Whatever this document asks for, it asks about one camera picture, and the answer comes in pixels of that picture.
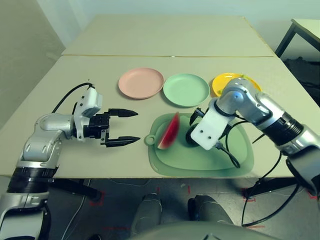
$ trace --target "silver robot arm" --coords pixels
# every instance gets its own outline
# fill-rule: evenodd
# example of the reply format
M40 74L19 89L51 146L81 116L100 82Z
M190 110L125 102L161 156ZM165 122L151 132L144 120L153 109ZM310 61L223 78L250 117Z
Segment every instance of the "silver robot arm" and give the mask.
M109 139L110 116L138 115L126 109L109 109L96 114L102 96L89 87L77 102L74 114L51 113L40 117L34 132L26 141L7 191L0 198L0 240L43 240L48 238L50 211L47 206L50 183L58 169L64 140L100 139L106 147L133 143L139 137L121 136Z
M191 138L204 149L211 149L237 111L274 142L288 157L286 164L299 183L318 196L320 136L244 78L231 80L222 95L210 101L208 111L191 132Z

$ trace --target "table leg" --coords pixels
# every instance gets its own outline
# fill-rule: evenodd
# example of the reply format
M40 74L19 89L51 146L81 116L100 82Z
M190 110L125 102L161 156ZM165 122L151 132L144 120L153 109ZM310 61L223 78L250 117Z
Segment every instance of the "table leg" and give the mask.
M253 193L250 195L256 196L259 194L265 194L272 192L274 190L282 189L285 187L289 187L291 185L297 184L297 180L294 177L281 177L281 178L273 178L271 180L262 181L258 186L255 187ZM253 187L249 187L243 191L243 196L245 198L251 193Z
M102 193L97 189L84 185L83 180L78 183L69 179L55 178L50 187L86 196L94 202L99 201L102 196Z
M300 35L304 40L306 40L309 44L311 44L313 47L315 47L320 52L320 42L319 40L314 39L312 36L307 34L305 31L303 31L301 28L296 27L295 33Z
M282 41L280 42L279 46L277 47L277 49L275 50L275 54L280 58L281 55L284 53L284 51L286 50L287 46L289 45L289 43L291 42L292 38L294 37L294 35L296 34L295 32L295 28L296 25L295 24L291 24L289 30L286 32L284 38L282 39Z

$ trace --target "green tray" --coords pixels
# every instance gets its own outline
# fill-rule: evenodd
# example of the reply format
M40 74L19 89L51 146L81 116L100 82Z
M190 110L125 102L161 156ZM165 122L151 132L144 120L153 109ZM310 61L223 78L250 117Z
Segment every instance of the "green tray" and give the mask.
M200 146L192 147L185 135L190 128L190 113L180 113L178 136L173 145L165 150L157 148L159 139L173 118L174 113L159 116L152 124L144 142L148 145L151 167L159 174L172 177L236 177L250 172L254 154L248 136L240 125L232 129L228 137L230 152L237 158L240 168L235 168L229 156L222 150L207 151ZM220 140L225 145L225 138Z

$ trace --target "desk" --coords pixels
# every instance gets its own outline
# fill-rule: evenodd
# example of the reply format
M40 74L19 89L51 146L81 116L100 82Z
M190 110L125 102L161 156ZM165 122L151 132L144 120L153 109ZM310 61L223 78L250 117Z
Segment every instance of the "desk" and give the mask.
M164 78L177 73L196 74L208 83L220 73L244 73L255 79L262 89L284 107L294 118L320 133L320 109L309 94L277 57L134 57L134 56L62 56L24 100L0 131L0 175L11 175L34 124L42 115L50 113L60 99L77 84L88 79L103 95L102 110L125 108L139 116L114 117L110 122L110 137L137 136L142 139L125 147L105 148L96 139L86 143L65 141L59 159L57 178L161 178L149 164L148 147L143 138L152 122L166 113L192 113L195 108L179 108L166 101L159 92L145 100L124 97L118 91L118 79L126 71L150 67ZM69 114L84 89L72 94L59 113ZM206 108L210 98L200 107ZM251 140L261 132L254 126L243 126ZM276 162L279 152L264 137L253 146L253 170L242 177L261 177ZM269 175L291 177L285 161Z
M291 21L292 24L275 50L275 54L280 58L295 34L299 34L309 44L320 51L320 20L291 19Z
M62 54L275 56L242 16L121 14L96 16Z

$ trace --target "yellow plate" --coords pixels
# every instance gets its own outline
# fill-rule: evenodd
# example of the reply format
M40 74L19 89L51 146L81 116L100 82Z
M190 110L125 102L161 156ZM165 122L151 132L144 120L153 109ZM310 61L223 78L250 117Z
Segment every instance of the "yellow plate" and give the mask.
M214 94L217 97L220 97L224 88L226 87L226 85L228 84L228 82L230 82L230 80L235 79L235 78L245 78L247 80L249 80L251 83L253 83L253 86L258 89L259 91L261 91L261 87L259 86L258 83L255 82L255 80L253 80L252 78L244 75L244 74L239 74L239 73L232 73L232 72L226 72L226 73L222 73L218 76L216 76L213 81L212 81L212 90L214 92Z

